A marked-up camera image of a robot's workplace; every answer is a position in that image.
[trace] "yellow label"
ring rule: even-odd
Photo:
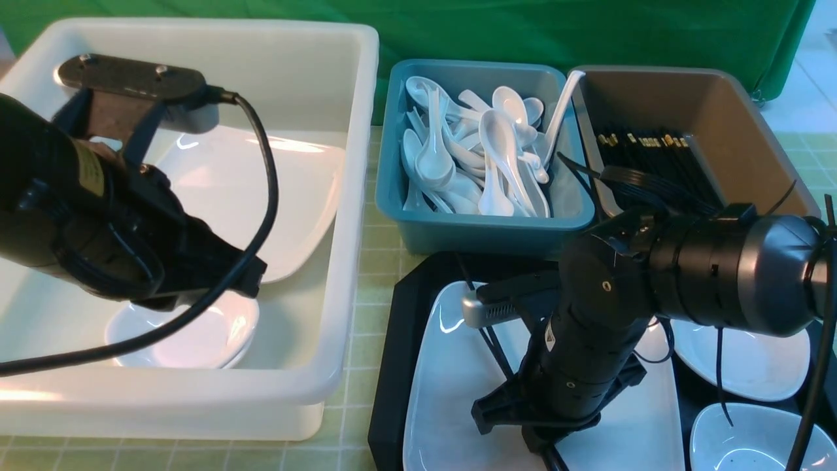
[[[105,173],[102,172],[102,164],[99,158],[75,140],[75,155],[79,159],[79,183],[87,191],[96,196],[105,195]]]

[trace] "green cloth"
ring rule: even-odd
[[[709,67],[763,99],[779,95],[815,0],[0,0],[21,52],[79,16],[290,18],[364,23],[380,34],[374,121],[389,71],[412,58],[552,65]]]

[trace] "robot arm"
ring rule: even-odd
[[[58,73],[79,91],[52,121],[0,95],[0,256],[103,298],[157,310],[183,298],[190,307],[134,339],[0,363],[0,376],[125,355],[176,333],[227,289],[254,298],[266,268],[255,255],[278,208],[267,135],[238,94],[207,85],[196,70],[91,54],[67,60]],[[243,250],[187,215],[166,175],[142,162],[159,126],[203,116],[218,103],[242,108],[267,173],[268,208]],[[187,124],[202,132],[208,123]],[[93,136],[120,141],[122,149],[92,146]]]
[[[475,402],[477,427],[520,425],[539,454],[594,427],[602,409],[644,377],[632,352],[653,316],[796,334],[826,314],[825,236],[805,219],[758,216],[749,204],[713,217],[634,208],[594,226],[564,247],[553,280],[559,302],[542,305],[548,315],[539,322],[524,319],[531,340],[520,369]],[[480,290],[493,297],[487,303],[501,298],[492,285]],[[506,297],[525,296],[510,289]],[[470,325],[473,304],[465,302]]]

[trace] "brown plastic bin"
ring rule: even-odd
[[[584,66],[573,93],[588,165],[603,167],[594,129],[668,127],[690,136],[698,163],[721,201],[754,203],[767,211],[797,180],[779,214],[813,215],[819,207],[750,97],[719,70]],[[622,212],[600,181],[596,191],[609,216]]]

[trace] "black tray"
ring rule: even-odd
[[[557,270],[554,261],[534,260],[515,256],[461,254],[465,266],[475,281],[496,282],[516,275],[538,270]],[[430,309],[442,288],[462,280],[460,265],[454,254],[437,253],[422,262],[393,289],[393,304],[390,308],[387,337],[383,346],[381,372],[378,377],[375,402],[372,406],[372,420],[369,426],[369,448],[378,471],[403,470],[404,426],[407,421],[407,407],[413,387],[413,373],[419,359],[419,349]],[[816,351],[822,328],[818,323],[808,326],[811,339],[811,366],[814,368]],[[675,355],[672,358],[677,385],[677,400],[680,406],[680,427],[683,432],[683,446],[686,469],[689,466],[688,442],[691,425],[697,414],[710,404],[717,402],[716,388]],[[763,404],[785,411],[799,413],[808,390],[808,380],[797,395],[786,401],[759,403],[738,396],[726,394],[729,402]],[[825,381],[825,394],[819,409],[817,424],[830,437],[837,432],[837,359],[832,355]]]

